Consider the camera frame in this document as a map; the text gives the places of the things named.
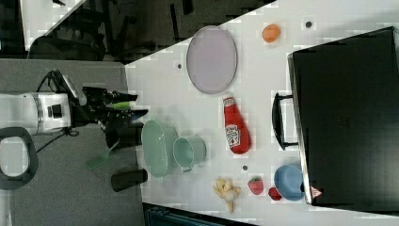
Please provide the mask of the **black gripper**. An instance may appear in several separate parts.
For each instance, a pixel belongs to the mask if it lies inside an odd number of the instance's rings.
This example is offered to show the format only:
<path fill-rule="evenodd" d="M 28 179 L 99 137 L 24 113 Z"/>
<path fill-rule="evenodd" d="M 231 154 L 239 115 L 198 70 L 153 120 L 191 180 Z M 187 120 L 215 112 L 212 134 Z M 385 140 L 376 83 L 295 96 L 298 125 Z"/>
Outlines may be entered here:
<path fill-rule="evenodd" d="M 135 120 L 145 116 L 148 109 L 118 110 L 114 103 L 136 101 L 137 95 L 110 91 L 103 88 L 83 87 L 87 98 L 85 105 L 72 107 L 72 127 L 83 127 L 90 123 L 99 124 L 104 132 L 111 132 L 123 126 L 132 125 Z"/>

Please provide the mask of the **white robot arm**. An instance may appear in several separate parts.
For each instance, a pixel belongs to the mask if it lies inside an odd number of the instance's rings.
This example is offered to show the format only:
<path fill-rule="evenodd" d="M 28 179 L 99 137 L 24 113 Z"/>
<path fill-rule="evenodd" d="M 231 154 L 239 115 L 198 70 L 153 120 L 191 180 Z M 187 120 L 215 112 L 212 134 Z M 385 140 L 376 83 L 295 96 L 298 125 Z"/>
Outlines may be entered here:
<path fill-rule="evenodd" d="M 88 124 L 101 126 L 110 149 L 118 145 L 119 129 L 135 127 L 146 109 L 132 109 L 135 95 L 84 87 L 81 93 L 28 92 L 1 96 L 1 188 L 14 190 L 27 185 L 39 169 L 33 137 L 61 133 Z"/>

